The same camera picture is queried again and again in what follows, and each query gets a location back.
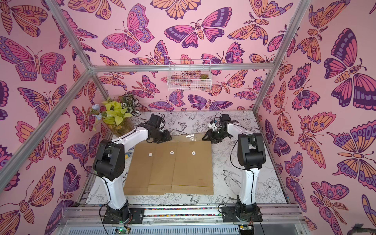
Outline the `kraft file bag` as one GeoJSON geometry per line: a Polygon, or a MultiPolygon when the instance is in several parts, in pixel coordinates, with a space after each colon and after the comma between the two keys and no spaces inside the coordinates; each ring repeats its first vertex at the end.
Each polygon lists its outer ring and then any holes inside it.
{"type": "Polygon", "coordinates": [[[213,195],[212,143],[204,133],[174,136],[177,152],[172,193],[213,195]]]}
{"type": "Polygon", "coordinates": [[[176,153],[176,142],[154,145],[152,151],[153,163],[147,189],[149,194],[171,192],[176,153]]]}
{"type": "Polygon", "coordinates": [[[125,195],[152,195],[148,192],[148,186],[155,147],[155,144],[148,143],[136,145],[123,188],[125,195]]]}

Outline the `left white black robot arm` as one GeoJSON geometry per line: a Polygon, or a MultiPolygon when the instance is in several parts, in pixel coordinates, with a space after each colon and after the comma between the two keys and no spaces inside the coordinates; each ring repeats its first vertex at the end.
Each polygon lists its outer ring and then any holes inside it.
{"type": "Polygon", "coordinates": [[[164,115],[152,113],[148,121],[138,124],[130,132],[112,140],[100,142],[93,169],[107,190],[105,219],[119,224],[131,221],[129,203],[121,180],[125,169],[125,152],[143,141],[152,140],[152,144],[171,141],[172,136],[164,127],[164,115]]]}

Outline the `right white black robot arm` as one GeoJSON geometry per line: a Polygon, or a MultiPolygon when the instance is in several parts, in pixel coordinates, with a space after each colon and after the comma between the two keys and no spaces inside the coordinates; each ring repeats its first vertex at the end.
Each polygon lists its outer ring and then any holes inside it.
{"type": "Polygon", "coordinates": [[[262,166],[266,163],[266,152],[262,134],[251,132],[232,120],[228,114],[217,113],[209,123],[209,130],[202,140],[220,144],[226,138],[237,138],[231,149],[237,149],[237,160],[242,172],[240,192],[234,206],[239,221],[262,222],[260,209],[256,203],[257,180],[262,166]]]}

